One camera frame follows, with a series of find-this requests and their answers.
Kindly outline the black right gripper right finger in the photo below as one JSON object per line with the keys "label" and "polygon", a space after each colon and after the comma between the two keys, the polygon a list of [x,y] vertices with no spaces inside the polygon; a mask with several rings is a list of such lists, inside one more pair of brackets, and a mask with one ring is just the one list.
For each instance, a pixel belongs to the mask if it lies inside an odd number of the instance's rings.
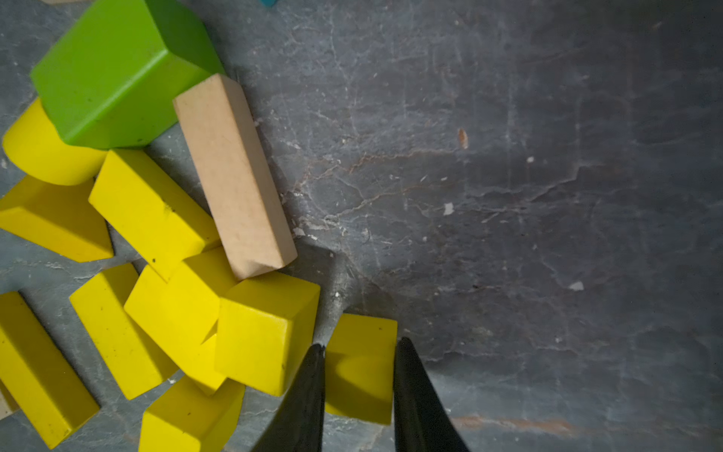
{"label": "black right gripper right finger", "polygon": [[409,337],[395,349],[394,425],[396,451],[469,451]]}

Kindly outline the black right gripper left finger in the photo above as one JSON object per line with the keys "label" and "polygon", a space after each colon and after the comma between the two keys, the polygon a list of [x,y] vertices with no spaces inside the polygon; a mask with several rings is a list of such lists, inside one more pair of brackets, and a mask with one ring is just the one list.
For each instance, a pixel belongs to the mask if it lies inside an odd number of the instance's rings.
{"label": "black right gripper left finger", "polygon": [[313,344],[252,451],[321,451],[325,415],[325,348]]}

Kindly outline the small yellow cube pile edge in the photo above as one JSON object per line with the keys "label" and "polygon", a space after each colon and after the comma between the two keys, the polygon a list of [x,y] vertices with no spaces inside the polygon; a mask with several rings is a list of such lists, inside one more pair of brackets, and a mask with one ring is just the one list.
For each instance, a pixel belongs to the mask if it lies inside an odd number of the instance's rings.
{"label": "small yellow cube pile edge", "polygon": [[392,421],[395,320],[343,314],[325,360],[325,411],[380,425]]}

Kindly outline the tan slanted block centre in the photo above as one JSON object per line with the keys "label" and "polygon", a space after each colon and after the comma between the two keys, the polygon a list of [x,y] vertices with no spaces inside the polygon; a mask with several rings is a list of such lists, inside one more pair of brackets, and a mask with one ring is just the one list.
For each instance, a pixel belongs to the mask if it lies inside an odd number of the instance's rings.
{"label": "tan slanted block centre", "polygon": [[173,106],[235,276],[289,265],[297,248],[242,87],[212,75]]}

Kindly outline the yellow cylinder block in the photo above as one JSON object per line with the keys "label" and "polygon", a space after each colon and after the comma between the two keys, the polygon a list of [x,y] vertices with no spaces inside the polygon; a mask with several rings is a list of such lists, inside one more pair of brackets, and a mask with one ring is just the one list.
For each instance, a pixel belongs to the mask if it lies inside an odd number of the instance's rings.
{"label": "yellow cylinder block", "polygon": [[106,150],[66,144],[36,98],[2,140],[9,160],[45,183],[76,186],[99,173]]}

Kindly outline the green rectangular block centre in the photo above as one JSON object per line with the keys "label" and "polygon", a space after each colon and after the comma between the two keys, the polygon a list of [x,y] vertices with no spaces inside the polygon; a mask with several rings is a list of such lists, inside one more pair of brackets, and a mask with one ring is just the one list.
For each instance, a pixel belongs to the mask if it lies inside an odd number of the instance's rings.
{"label": "green rectangular block centre", "polygon": [[203,22],[177,1],[96,1],[30,77],[60,138],[142,147],[176,124],[173,101],[224,68]]}

